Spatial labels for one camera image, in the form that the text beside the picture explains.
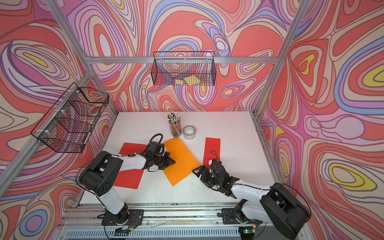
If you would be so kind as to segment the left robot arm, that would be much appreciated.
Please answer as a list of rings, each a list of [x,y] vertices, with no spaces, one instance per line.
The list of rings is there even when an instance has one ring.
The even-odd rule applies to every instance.
[[[109,214],[114,217],[122,216],[126,220],[126,203],[114,187],[118,174],[129,170],[146,170],[153,166],[163,171],[175,163],[164,144],[150,142],[142,152],[130,155],[113,155],[102,151],[83,170],[79,181],[98,198]]]

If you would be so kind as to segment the orange paper sheet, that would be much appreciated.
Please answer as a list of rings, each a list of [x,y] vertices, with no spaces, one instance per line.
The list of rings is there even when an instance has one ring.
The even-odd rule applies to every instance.
[[[175,161],[175,164],[163,170],[173,187],[189,176],[201,164],[179,138],[166,141],[165,147],[166,151],[170,153],[170,157]]]

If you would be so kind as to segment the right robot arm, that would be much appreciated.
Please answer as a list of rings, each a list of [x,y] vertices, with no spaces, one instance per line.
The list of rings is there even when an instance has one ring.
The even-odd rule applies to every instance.
[[[258,186],[230,176],[219,160],[213,160],[207,168],[199,166],[192,172],[209,189],[239,200],[226,217],[240,224],[261,221],[275,226],[284,237],[294,240],[310,220],[312,212],[288,189],[287,185],[274,183]]]

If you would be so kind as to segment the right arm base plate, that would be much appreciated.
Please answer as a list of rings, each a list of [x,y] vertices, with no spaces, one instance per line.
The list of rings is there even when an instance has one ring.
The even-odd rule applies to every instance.
[[[259,226],[263,223],[263,221],[248,219],[240,210],[236,210],[234,208],[222,209],[220,213],[217,213],[217,216],[222,218],[224,225],[252,224]]]

